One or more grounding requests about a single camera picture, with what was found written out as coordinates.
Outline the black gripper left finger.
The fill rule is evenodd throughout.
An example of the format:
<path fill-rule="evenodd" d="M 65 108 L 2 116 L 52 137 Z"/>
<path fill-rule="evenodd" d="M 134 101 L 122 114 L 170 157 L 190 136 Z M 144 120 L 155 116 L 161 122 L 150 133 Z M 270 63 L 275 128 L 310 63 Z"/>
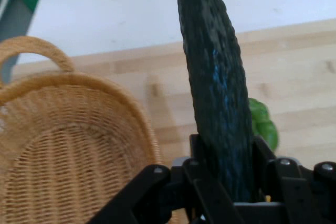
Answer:
<path fill-rule="evenodd" d="M 190 223 L 244 223 L 205 163 L 199 135 L 190 136 L 191 158 L 181 166 L 149 165 L 120 190 L 89 223 L 168 223 L 185 209 Z"/>

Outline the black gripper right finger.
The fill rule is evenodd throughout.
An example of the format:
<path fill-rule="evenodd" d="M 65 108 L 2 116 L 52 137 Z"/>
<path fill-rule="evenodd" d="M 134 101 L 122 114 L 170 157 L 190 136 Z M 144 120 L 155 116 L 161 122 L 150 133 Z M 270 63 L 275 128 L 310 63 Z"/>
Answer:
<path fill-rule="evenodd" d="M 257 136 L 253 140 L 255 187 L 285 210 L 286 223 L 335 223 L 335 163 L 312 170 L 279 157 Z"/>

